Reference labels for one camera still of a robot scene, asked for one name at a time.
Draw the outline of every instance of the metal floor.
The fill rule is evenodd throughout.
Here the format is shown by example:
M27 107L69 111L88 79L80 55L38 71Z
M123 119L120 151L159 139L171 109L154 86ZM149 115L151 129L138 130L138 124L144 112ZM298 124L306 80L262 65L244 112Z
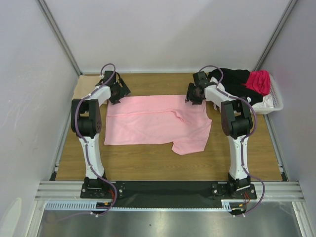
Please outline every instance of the metal floor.
M72 217L45 211L38 237L301 237L291 202L264 202L245 218L227 212L110 211Z

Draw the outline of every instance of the white cloth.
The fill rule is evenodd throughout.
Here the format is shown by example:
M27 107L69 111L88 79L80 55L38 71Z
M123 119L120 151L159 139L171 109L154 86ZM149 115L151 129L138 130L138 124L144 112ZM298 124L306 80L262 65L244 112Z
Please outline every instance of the white cloth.
M211 78L211 82L217 83L218 80L215 77ZM219 83L218 88L222 91L225 91L225 87ZM259 108L273 108L273 98L272 95L266 95L263 97L262 102L256 103L252 106L254 109L259 109Z

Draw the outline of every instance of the red cloth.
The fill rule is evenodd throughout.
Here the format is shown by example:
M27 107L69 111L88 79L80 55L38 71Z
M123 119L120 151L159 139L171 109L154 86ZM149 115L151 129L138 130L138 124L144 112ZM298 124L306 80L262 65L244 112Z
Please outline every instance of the red cloth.
M270 93L270 74L265 71L250 72L250 76L246 84L244 84L248 89L257 91L263 96Z

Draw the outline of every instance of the black cloth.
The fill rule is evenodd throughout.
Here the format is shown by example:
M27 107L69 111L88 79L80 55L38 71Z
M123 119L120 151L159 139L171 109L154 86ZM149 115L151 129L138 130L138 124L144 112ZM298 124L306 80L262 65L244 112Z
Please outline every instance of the black cloth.
M235 95L237 97L250 97L250 105L263 101L263 95L258 92L248 89L245 85L250 76L250 71L248 70L231 70L227 68L221 68L223 71L224 77L221 81L226 92ZM215 77L217 80L221 78L222 74L218 69L210 72L208 78Z

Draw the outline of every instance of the clothing pile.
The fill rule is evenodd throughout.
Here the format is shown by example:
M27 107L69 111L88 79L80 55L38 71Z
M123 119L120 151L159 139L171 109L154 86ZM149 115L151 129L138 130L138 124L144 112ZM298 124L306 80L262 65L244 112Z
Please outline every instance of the clothing pile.
M227 68L221 68L221 70L224 77L219 89L237 97L246 97L254 108L273 108L273 99L270 94L270 74L267 71L250 72ZM222 74L218 69L208 74L208 78L215 83L221 76Z

